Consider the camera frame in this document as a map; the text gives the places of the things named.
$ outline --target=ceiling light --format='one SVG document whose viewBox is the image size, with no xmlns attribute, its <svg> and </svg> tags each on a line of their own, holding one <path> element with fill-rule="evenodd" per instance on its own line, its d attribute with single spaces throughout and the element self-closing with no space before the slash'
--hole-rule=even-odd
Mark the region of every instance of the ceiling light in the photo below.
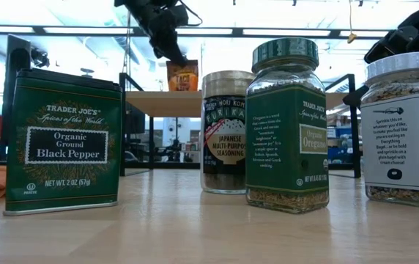
<svg viewBox="0 0 419 264">
<path fill-rule="evenodd" d="M 179 34 L 232 34 L 232 29 L 175 29 Z"/>
<path fill-rule="evenodd" d="M 247 35 L 267 36 L 328 36 L 330 30 L 244 29 Z"/>
<path fill-rule="evenodd" d="M 127 34 L 127 28 L 123 27 L 44 27 L 47 33 L 57 34 Z"/>
<path fill-rule="evenodd" d="M 0 26 L 0 32 L 5 33 L 34 33 L 30 26 Z"/>
<path fill-rule="evenodd" d="M 354 31 L 358 37 L 384 37 L 388 31 Z M 349 31 L 340 32 L 341 37 L 348 37 Z"/>
</svg>

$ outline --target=everything but the bagel seasoning jar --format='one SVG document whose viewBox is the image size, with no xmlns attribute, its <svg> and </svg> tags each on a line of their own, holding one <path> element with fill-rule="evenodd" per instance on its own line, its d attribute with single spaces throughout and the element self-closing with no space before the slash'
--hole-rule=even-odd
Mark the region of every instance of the everything but the bagel seasoning jar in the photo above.
<svg viewBox="0 0 419 264">
<path fill-rule="evenodd" d="M 245 194 L 245 91 L 254 75 L 238 70 L 203 78 L 201 187 Z"/>
<path fill-rule="evenodd" d="M 419 52 L 367 67 L 362 98 L 366 195 L 419 207 Z"/>
<path fill-rule="evenodd" d="M 316 44 L 272 40 L 253 52 L 247 90 L 247 201 L 288 213 L 327 206 L 325 88 L 314 74 Z"/>
</svg>

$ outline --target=white label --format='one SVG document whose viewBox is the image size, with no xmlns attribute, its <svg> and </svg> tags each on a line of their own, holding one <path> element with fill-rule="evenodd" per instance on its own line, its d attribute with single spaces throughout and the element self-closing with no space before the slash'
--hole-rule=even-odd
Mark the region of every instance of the white label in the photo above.
<svg viewBox="0 0 419 264">
<path fill-rule="evenodd" d="M 419 190 L 419 95 L 361 106 L 365 182 Z"/>
</svg>

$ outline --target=glass spice jar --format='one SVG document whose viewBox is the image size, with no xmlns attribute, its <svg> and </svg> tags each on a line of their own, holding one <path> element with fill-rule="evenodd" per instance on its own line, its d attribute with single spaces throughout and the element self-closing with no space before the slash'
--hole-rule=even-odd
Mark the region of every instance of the glass spice jar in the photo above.
<svg viewBox="0 0 419 264">
<path fill-rule="evenodd" d="M 419 207 L 419 52 L 367 67 L 361 117 L 366 195 Z"/>
<path fill-rule="evenodd" d="M 316 44 L 287 37 L 253 52 L 247 90 L 247 201 L 304 213 L 329 202 L 325 88 Z"/>
<path fill-rule="evenodd" d="M 238 70 L 203 78 L 201 187 L 245 194 L 245 91 L 255 76 Z"/>
</svg>

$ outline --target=trader joe's organic ground black pepper tin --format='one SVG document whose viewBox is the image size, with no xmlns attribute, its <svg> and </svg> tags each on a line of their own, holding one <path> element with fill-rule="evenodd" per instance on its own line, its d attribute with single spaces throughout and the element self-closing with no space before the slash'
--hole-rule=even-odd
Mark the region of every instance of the trader joe's organic ground black pepper tin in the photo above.
<svg viewBox="0 0 419 264">
<path fill-rule="evenodd" d="M 122 96 L 110 81 L 19 72 L 5 215 L 116 204 Z"/>
</svg>

